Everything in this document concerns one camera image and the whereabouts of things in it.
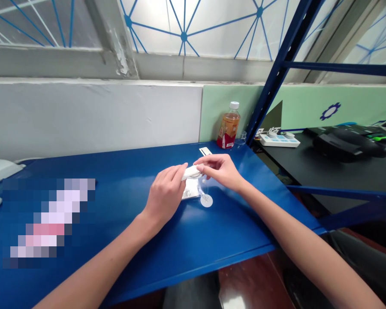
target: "gear logo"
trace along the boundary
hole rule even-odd
[[[329,108],[322,113],[322,115],[320,116],[320,119],[323,121],[327,118],[330,118],[334,113],[336,113],[339,110],[340,106],[341,105],[339,102],[329,106]]]

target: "blue desk surface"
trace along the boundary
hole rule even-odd
[[[139,214],[156,174],[176,164],[191,165],[202,154],[229,153],[239,172],[270,199],[317,234],[325,230],[246,146],[220,149],[214,142],[83,154],[36,160],[18,178],[96,178],[94,225],[80,235],[80,246],[66,246],[57,265],[40,269],[3,269],[0,235],[0,308],[31,308],[81,265],[111,242]],[[104,305],[112,305],[156,289],[264,254],[276,245],[260,218],[240,196],[207,182],[213,206],[199,199],[182,201],[175,216],[123,271]],[[18,231],[0,207],[0,231]]]

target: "blue metal shelf frame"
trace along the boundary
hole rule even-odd
[[[320,224],[328,231],[386,218],[386,192],[340,190],[295,185],[288,185],[287,188],[291,192],[320,194],[368,201],[367,203],[339,212],[335,215],[320,218]]]
[[[294,59],[325,0],[300,0],[276,60],[247,126],[250,146],[290,68],[386,76],[386,65],[295,62]],[[352,209],[320,219],[327,230],[386,218],[386,192],[287,186],[293,192],[321,194],[368,201]]]
[[[279,49],[276,60],[267,78],[252,117],[247,125],[247,144],[250,145],[257,129],[263,122],[277,91],[290,68],[319,70],[352,74],[386,76],[386,65],[378,64],[335,64],[316,62],[294,62],[305,37],[324,0],[301,0]]]

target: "pixelated area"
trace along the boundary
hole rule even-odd
[[[95,179],[3,179],[3,210],[14,227],[11,245],[3,244],[3,268],[41,268],[42,258],[64,257],[65,246],[80,245],[95,187]]]

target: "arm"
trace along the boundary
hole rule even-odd
[[[239,193],[289,258],[337,308],[385,308],[359,275],[313,231],[248,183],[227,154],[200,158],[197,169]]]
[[[186,182],[187,164],[169,167],[153,182],[145,209],[90,261],[34,308],[98,308],[123,269],[176,212]]]

